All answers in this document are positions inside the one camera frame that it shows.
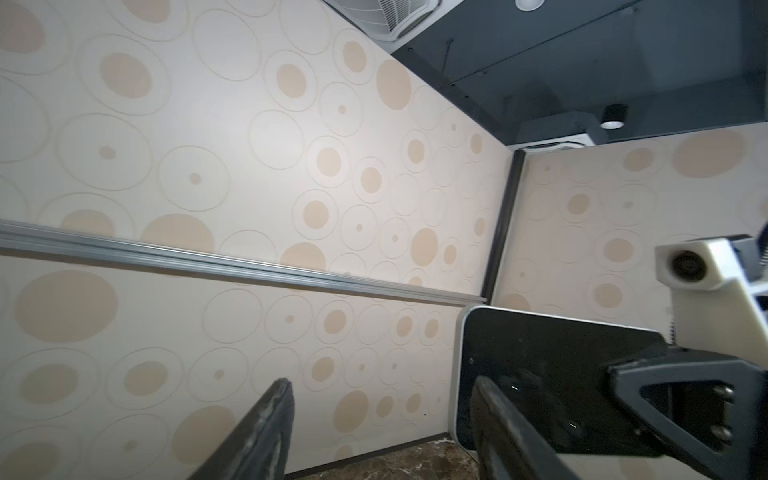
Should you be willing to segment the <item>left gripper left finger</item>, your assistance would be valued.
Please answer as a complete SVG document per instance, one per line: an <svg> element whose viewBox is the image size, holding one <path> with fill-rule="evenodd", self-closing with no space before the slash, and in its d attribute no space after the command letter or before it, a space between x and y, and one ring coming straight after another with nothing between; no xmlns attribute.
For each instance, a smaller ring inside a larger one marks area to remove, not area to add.
<svg viewBox="0 0 768 480"><path fill-rule="evenodd" d="M292 383L286 378L277 379L191 477L201 480L282 479L294 417Z"/></svg>

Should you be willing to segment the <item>black phone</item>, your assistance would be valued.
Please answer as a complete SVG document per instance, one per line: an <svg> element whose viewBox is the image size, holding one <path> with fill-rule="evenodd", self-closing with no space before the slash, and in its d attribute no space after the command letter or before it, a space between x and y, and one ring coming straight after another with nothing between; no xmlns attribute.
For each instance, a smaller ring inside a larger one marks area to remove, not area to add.
<svg viewBox="0 0 768 480"><path fill-rule="evenodd" d="M467 307L455 326L449 432L475 451L470 397L483 376L560 454L659 457L659 441L614 401L607 370L667 347L645 328Z"/></svg>

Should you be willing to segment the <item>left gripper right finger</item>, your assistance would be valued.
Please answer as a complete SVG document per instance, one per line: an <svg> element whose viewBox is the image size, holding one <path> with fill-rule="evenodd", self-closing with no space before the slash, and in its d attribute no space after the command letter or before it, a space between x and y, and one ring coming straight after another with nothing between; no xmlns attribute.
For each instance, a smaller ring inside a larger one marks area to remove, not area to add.
<svg viewBox="0 0 768 480"><path fill-rule="evenodd" d="M491 379L476 379L470 414L481 479L577 477Z"/></svg>

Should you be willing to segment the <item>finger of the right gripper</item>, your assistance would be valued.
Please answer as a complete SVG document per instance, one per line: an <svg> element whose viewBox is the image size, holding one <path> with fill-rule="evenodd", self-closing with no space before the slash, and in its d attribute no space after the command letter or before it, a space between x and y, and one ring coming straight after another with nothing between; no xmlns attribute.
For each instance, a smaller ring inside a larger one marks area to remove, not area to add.
<svg viewBox="0 0 768 480"><path fill-rule="evenodd" d="M767 371L746 360L671 350L607 369L622 410L673 457L710 479L767 477Z"/></svg>

